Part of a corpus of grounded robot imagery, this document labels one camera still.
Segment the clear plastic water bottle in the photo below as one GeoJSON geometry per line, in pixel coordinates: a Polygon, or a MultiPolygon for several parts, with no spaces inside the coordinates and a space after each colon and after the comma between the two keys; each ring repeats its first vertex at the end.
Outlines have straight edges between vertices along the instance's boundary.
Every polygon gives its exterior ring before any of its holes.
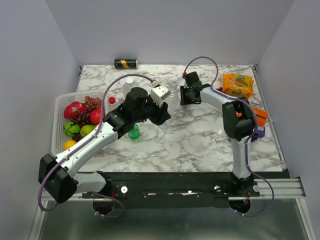
{"type": "Polygon", "coordinates": [[[171,83],[168,89],[170,90],[170,96],[168,96],[165,101],[168,104],[167,112],[170,114],[170,119],[166,120],[162,125],[159,126],[163,131],[167,131],[172,125],[175,110],[179,101],[177,84],[171,83]]]}

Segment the small green bottle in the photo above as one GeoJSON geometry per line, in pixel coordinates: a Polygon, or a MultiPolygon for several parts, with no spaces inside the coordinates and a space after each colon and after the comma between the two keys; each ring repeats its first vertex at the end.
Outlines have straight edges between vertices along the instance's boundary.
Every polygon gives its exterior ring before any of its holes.
{"type": "Polygon", "coordinates": [[[134,124],[133,129],[128,132],[128,137],[131,140],[137,140],[140,137],[140,128],[136,123],[134,124]]]}

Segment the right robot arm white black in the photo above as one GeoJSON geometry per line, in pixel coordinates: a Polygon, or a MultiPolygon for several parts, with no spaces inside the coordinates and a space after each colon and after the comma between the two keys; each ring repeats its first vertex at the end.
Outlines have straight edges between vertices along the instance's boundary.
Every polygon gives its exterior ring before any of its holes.
{"type": "Polygon", "coordinates": [[[245,97],[227,96],[208,84],[180,87],[182,106],[200,103],[207,103],[222,112],[223,129],[232,144],[230,191],[241,196],[254,185],[254,174],[250,168],[250,144],[258,128],[255,111],[245,97]]]}

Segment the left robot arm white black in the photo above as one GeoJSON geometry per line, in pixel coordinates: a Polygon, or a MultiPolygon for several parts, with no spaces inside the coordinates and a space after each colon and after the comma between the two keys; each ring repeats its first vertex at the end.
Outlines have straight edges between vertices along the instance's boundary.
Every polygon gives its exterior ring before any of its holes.
{"type": "Polygon", "coordinates": [[[150,93],[141,87],[132,88],[125,101],[108,112],[82,140],[56,156],[46,154],[41,158],[38,173],[41,190],[46,190],[58,204],[75,193],[95,192],[101,198],[107,197],[111,185],[103,173],[78,171],[96,153],[131,131],[136,123],[150,120],[160,126],[170,119],[165,102],[170,94],[164,85],[152,88],[150,93]]]}

